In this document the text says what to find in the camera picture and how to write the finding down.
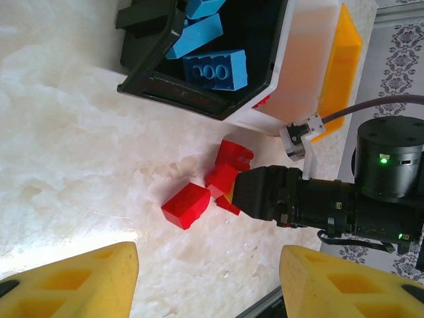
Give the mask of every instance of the black bin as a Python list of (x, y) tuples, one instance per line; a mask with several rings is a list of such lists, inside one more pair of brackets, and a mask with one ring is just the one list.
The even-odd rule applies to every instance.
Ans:
[(288, 0), (227, 0), (219, 9), (224, 35), (193, 51), (246, 52), (248, 85), (212, 91), (185, 81), (182, 59), (165, 55), (182, 34), (185, 0), (132, 0), (116, 28), (126, 30), (121, 64), (130, 70), (118, 92), (223, 120), (271, 82)]

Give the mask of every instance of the white table surface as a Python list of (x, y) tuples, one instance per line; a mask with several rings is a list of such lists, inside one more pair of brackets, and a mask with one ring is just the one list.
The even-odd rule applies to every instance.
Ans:
[[(345, 1), (364, 40), (376, 14)], [(319, 249), (314, 229), (280, 229), (211, 203), (188, 231), (160, 206), (202, 184), (225, 137), (253, 166), (289, 165), (278, 138), (120, 95), (119, 0), (4, 0), (0, 11), (0, 278), (124, 240), (140, 274), (133, 317), (233, 317), (279, 284), (281, 247)], [(317, 143), (337, 176), (348, 120)]]

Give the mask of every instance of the cable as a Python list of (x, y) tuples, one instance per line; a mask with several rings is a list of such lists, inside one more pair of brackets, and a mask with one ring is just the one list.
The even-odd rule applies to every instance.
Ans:
[(324, 230), (320, 230), (317, 233), (318, 238), (321, 240), (321, 242), (324, 242), (329, 245), (355, 245), (355, 246), (363, 246), (372, 248), (374, 250), (382, 250), (383, 252), (393, 253), (395, 251), (395, 248), (390, 243), (384, 243), (381, 244), (377, 243), (371, 243), (371, 242), (364, 242), (363, 240), (346, 240), (346, 239), (338, 239), (338, 238), (325, 238), (323, 235), (326, 235), (326, 232)]
[(323, 123), (327, 124), (330, 121), (334, 121), (335, 119), (349, 115), (351, 113), (355, 113), (357, 111), (361, 111), (363, 109), (386, 105), (386, 104), (394, 104), (394, 103), (411, 103), (411, 104), (424, 105), (424, 96), (422, 95), (393, 95), (393, 96), (385, 96), (381, 98), (371, 99), (370, 101), (365, 101), (363, 103), (359, 103), (351, 107), (347, 107), (345, 109), (342, 109), (341, 111), (337, 111), (334, 114), (326, 116), (323, 118)]

